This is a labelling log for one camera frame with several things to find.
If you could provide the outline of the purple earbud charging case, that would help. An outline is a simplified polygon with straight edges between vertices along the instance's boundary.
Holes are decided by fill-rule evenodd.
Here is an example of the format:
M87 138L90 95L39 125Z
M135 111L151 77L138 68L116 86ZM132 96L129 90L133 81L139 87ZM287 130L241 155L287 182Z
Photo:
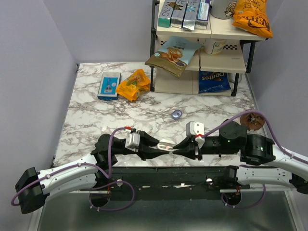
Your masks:
M182 116L182 111L181 110L175 110L172 112L171 117L174 120L179 120Z

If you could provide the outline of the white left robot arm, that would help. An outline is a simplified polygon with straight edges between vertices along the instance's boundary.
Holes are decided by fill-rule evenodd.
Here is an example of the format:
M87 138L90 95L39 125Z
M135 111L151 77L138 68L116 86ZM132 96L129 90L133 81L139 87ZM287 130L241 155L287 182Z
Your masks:
M95 143L95 149L71 163L37 171L31 167L24 171L15 185L16 195L11 204L19 206L22 214L32 213L45 202L63 193L76 190L102 190L111 186L112 166L116 155L136 154L142 160L169 154L175 143L157 140L144 131L129 127L124 139L103 134Z

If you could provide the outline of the white earbud case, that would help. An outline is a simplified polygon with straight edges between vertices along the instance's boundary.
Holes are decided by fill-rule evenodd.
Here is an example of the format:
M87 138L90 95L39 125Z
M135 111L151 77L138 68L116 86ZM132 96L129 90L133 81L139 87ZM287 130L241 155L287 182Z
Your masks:
M175 142L162 139L157 145L156 148L162 151L173 152L173 147L176 145Z

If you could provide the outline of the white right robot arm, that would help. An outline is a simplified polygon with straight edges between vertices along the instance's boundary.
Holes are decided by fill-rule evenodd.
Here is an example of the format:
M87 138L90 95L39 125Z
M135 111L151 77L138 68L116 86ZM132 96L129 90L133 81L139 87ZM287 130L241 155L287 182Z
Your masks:
M308 159L280 148L272 139L248 134L244 126L225 121L218 136L201 134L201 125L186 125L186 138L173 148L173 154L201 160L203 155L239 154L242 166L227 166L223 175L211 180L214 187L232 189L250 184L271 184L308 193Z

